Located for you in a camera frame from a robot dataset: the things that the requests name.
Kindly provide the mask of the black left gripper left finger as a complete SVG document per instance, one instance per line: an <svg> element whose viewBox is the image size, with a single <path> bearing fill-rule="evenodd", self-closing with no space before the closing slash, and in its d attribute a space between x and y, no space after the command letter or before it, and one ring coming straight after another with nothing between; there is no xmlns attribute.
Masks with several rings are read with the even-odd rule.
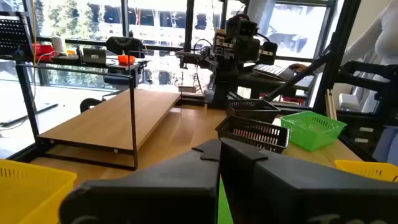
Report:
<svg viewBox="0 0 398 224"><path fill-rule="evenodd" d="M119 179L87 180L59 208L61 224L217 224L221 142L212 139Z"/></svg>

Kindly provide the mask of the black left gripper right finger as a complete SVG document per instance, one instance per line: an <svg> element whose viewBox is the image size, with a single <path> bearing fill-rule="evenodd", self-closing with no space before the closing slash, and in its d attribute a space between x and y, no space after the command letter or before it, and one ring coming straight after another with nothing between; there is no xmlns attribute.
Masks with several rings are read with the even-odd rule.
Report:
<svg viewBox="0 0 398 224"><path fill-rule="evenodd" d="M228 138L221 179L234 224L398 224L398 184Z"/></svg>

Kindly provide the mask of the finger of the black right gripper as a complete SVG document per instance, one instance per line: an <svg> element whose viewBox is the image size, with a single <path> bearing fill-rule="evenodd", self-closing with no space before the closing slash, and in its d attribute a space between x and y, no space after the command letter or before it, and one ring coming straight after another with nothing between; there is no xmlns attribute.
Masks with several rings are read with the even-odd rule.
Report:
<svg viewBox="0 0 398 224"><path fill-rule="evenodd" d="M257 60L260 49L260 40L253 38L248 42L247 58L248 60Z"/></svg>
<svg viewBox="0 0 398 224"><path fill-rule="evenodd" d="M247 41L245 38L237 36L233 39L233 52L235 60L245 60L245 50Z"/></svg>

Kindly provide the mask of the black plastic basket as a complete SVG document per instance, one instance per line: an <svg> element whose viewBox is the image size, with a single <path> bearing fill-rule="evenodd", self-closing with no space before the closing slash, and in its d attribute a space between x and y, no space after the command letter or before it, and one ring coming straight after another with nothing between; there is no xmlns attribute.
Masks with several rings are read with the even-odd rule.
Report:
<svg viewBox="0 0 398 224"><path fill-rule="evenodd" d="M266 100L237 99L228 100L226 114L265 123L273 123L280 110Z"/></svg>
<svg viewBox="0 0 398 224"><path fill-rule="evenodd" d="M260 149L282 154L289 145L289 130L237 116L228 116L217 127L219 138L230 138Z"/></svg>

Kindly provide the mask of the yellow plastic basket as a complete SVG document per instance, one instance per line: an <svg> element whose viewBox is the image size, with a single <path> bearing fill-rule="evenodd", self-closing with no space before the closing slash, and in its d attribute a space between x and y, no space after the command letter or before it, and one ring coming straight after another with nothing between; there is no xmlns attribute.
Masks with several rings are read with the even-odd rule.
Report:
<svg viewBox="0 0 398 224"><path fill-rule="evenodd" d="M73 172L0 159L0 224L59 224Z"/></svg>
<svg viewBox="0 0 398 224"><path fill-rule="evenodd" d="M335 160L337 169L370 179L398 182L398 167L383 162Z"/></svg>

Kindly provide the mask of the dark laptop computer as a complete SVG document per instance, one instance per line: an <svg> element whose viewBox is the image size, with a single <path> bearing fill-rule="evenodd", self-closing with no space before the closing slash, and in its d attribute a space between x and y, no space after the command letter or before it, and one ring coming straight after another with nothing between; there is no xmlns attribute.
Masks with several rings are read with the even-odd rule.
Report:
<svg viewBox="0 0 398 224"><path fill-rule="evenodd" d="M295 72L289 67L281 67L278 65L255 65L252 69L254 72L265 75L267 77L287 81L295 76Z"/></svg>

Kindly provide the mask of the black box with white labels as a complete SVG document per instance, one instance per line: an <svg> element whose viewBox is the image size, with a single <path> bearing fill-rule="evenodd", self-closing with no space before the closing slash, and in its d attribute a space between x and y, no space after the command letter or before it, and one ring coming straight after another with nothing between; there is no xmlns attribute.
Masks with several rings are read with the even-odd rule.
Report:
<svg viewBox="0 0 398 224"><path fill-rule="evenodd" d="M338 139L364 161L376 161L373 153L385 127L380 120L371 114L339 111L339 121L347 126Z"/></svg>

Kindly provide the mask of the beige wooden strip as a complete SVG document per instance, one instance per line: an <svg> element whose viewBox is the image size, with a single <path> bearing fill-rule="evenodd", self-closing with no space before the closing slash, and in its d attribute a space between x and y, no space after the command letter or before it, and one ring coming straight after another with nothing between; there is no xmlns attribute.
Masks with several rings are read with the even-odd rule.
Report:
<svg viewBox="0 0 398 224"><path fill-rule="evenodd" d="M335 102L333 99L333 92L331 89L326 90L325 94L326 114L330 119L337 120Z"/></svg>

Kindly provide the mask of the black office chair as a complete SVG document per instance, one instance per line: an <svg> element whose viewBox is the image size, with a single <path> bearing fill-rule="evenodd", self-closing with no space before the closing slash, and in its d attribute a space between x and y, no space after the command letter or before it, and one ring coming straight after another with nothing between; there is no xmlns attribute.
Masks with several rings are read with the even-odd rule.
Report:
<svg viewBox="0 0 398 224"><path fill-rule="evenodd" d="M388 82L360 78L354 72L366 72L388 79ZM335 83L345 83L375 91L378 101L371 116L385 125L398 125L398 65L378 65L357 61L344 64Z"/></svg>

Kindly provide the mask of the orange object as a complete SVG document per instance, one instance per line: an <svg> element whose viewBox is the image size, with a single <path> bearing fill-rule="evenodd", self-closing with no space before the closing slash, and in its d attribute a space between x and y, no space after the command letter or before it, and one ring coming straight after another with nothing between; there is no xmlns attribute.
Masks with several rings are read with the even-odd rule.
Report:
<svg viewBox="0 0 398 224"><path fill-rule="evenodd" d="M118 63L120 65L133 65L136 61L133 55L118 55Z"/></svg>

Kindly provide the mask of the black chair headrest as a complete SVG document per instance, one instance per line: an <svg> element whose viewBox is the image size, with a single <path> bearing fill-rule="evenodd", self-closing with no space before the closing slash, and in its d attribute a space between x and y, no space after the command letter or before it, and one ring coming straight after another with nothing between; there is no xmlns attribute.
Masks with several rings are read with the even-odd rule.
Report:
<svg viewBox="0 0 398 224"><path fill-rule="evenodd" d="M106 48L117 55L125 53L136 58L145 58L142 42L132 37L110 37L106 41Z"/></svg>

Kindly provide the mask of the person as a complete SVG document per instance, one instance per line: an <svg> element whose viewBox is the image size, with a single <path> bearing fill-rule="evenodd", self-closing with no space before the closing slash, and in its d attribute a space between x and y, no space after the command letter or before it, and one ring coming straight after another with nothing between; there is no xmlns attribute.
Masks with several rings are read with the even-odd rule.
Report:
<svg viewBox="0 0 398 224"><path fill-rule="evenodd" d="M398 65L398 0L391 0L361 37L345 50L341 63L358 60L369 52L376 53L382 65ZM398 167L398 127L386 127L373 158Z"/></svg>

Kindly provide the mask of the small grey device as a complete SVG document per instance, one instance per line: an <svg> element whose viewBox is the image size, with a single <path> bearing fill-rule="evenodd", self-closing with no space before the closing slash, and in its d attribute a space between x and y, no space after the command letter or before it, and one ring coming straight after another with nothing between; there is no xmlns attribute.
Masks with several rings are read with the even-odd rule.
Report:
<svg viewBox="0 0 398 224"><path fill-rule="evenodd" d="M100 49L83 49L83 61L85 63L106 63L106 51Z"/></svg>

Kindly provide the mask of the white cylinder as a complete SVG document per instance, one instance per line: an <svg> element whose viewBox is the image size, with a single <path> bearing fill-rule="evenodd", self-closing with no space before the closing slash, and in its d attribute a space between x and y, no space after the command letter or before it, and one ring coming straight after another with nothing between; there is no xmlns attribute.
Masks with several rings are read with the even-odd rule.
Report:
<svg viewBox="0 0 398 224"><path fill-rule="evenodd" d="M52 37L52 45L53 45L54 51L56 51L60 54L67 53L65 39L63 37Z"/></svg>

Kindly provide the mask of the red box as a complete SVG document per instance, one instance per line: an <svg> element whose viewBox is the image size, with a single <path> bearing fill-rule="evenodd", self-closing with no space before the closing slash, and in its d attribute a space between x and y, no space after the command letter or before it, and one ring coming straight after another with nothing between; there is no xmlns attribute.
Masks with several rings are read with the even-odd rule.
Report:
<svg viewBox="0 0 398 224"><path fill-rule="evenodd" d="M50 61L55 56L55 51L52 45L33 44L33 53L35 53L36 61L44 60Z"/></svg>

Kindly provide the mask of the black perforated panel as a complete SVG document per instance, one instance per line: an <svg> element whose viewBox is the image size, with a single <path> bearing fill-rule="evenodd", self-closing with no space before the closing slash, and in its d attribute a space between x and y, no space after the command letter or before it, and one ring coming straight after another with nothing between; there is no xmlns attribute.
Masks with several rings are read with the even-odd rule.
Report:
<svg viewBox="0 0 398 224"><path fill-rule="evenodd" d="M26 12L0 11L0 57L33 60L28 21Z"/></svg>

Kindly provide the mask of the black window frame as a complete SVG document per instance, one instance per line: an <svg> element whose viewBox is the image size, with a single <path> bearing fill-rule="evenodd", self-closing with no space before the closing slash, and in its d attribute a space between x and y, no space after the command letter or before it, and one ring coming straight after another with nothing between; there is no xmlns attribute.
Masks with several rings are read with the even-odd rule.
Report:
<svg viewBox="0 0 398 224"><path fill-rule="evenodd" d="M63 37L69 45L103 46L133 35L151 50L210 43L237 14L259 24L261 39L279 48L279 60L309 62L326 44L337 0L0 0L0 11L26 12L39 41Z"/></svg>

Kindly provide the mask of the wooden shelf with black frame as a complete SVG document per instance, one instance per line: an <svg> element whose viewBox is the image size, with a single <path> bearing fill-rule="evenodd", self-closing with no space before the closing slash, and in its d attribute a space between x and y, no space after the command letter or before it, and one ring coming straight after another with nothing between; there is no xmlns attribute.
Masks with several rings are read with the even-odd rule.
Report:
<svg viewBox="0 0 398 224"><path fill-rule="evenodd" d="M19 84L34 136L34 148L28 155L34 159L46 157L116 169L136 170L138 150L181 98L178 93L138 89L137 74L146 64L145 60L141 60L123 67L123 70L128 72L126 78L129 80L129 88L127 90L116 92L113 98L102 101L92 109L40 133L29 78L25 74L28 66L17 63ZM51 154L49 151L57 145L125 154L132 156L134 160L127 166Z"/></svg>

